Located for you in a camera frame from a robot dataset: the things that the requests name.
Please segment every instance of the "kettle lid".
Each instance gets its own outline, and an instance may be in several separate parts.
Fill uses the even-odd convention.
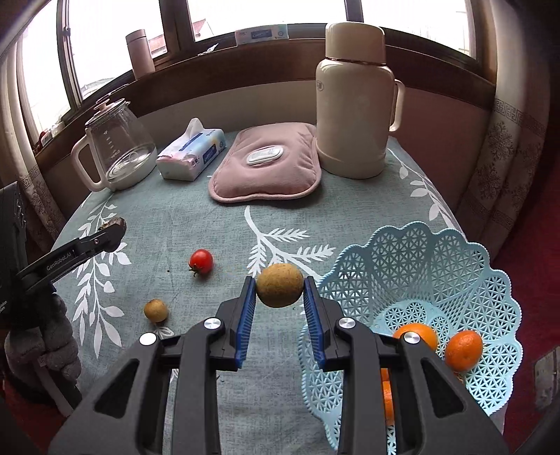
[[[94,106],[94,110],[96,110],[97,112],[86,122],[85,127],[91,128],[93,126],[98,126],[100,123],[105,122],[117,112],[123,110],[127,105],[128,102],[125,101],[124,98],[121,98],[114,103],[109,102],[108,96],[99,98]]]
[[[385,65],[385,33],[363,22],[336,22],[325,29],[327,58]]]

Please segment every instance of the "table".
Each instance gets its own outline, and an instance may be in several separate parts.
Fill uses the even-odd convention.
[[[235,135],[226,135],[228,145]],[[141,334],[186,332],[214,315],[220,302],[238,296],[244,277],[256,275],[273,258],[292,262],[318,280],[344,247],[365,244],[384,225],[420,220],[434,232],[460,230],[433,184],[393,138],[378,177],[350,180],[323,171],[317,190],[293,201],[222,205],[212,200],[208,179],[225,154],[194,182],[163,180],[156,168],[127,190],[92,193],[64,227],[55,248],[92,234],[116,215],[128,226],[115,253],[99,254],[56,283],[80,345],[84,394]],[[198,248],[214,255],[207,280],[189,272],[188,259]],[[158,327],[142,311],[153,298],[170,309]],[[297,338],[305,315],[300,303],[281,309],[258,303],[243,369],[219,373],[222,453],[332,454],[322,423],[302,400]],[[170,397],[175,384],[174,374]],[[164,453],[169,433],[166,425]]]

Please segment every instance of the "round metal screw cap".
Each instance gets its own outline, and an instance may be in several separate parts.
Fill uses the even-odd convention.
[[[155,333],[147,332],[140,336],[140,344],[144,346],[153,345],[157,340]]]
[[[420,335],[416,332],[407,332],[404,334],[404,341],[411,345],[416,345],[420,343]]]
[[[352,318],[340,318],[338,325],[342,328],[352,328],[356,325],[356,321]]]
[[[208,330],[216,330],[221,325],[222,321],[220,321],[218,318],[208,318],[206,319],[206,321],[204,321],[204,326]]]

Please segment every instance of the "tissue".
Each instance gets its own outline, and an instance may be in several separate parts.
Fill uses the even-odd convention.
[[[205,129],[193,118],[184,134],[157,155],[156,165],[164,179],[192,182],[225,148],[221,129]]]

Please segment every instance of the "window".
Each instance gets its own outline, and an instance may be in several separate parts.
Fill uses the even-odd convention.
[[[272,24],[346,20],[344,0],[188,0],[195,41]]]
[[[70,43],[83,98],[132,69],[125,39],[129,33],[145,29],[152,56],[166,52],[158,0],[68,2]]]
[[[396,45],[411,43],[414,50],[479,73],[477,61],[467,57],[474,55],[470,7],[477,3],[466,2],[470,0],[51,0],[18,46],[18,88],[29,101],[22,103],[29,134],[32,140],[38,135],[33,123],[43,131],[63,114],[68,121],[102,94],[129,82],[125,76],[111,83],[132,69],[125,37],[138,29],[146,31],[153,58],[167,55],[156,59],[166,66],[216,43],[204,40],[238,29],[304,24],[294,27],[292,35],[321,38],[322,24],[361,20],[363,13],[367,24],[422,36],[466,55],[392,33],[396,41],[404,38]],[[231,35],[223,40],[224,47],[232,43]]]
[[[18,84],[25,85],[39,132],[54,125],[70,108],[58,63],[56,21],[57,3],[52,1],[33,18],[21,40],[25,82],[19,79]]]
[[[465,1],[469,0],[362,0],[363,21],[471,55]]]

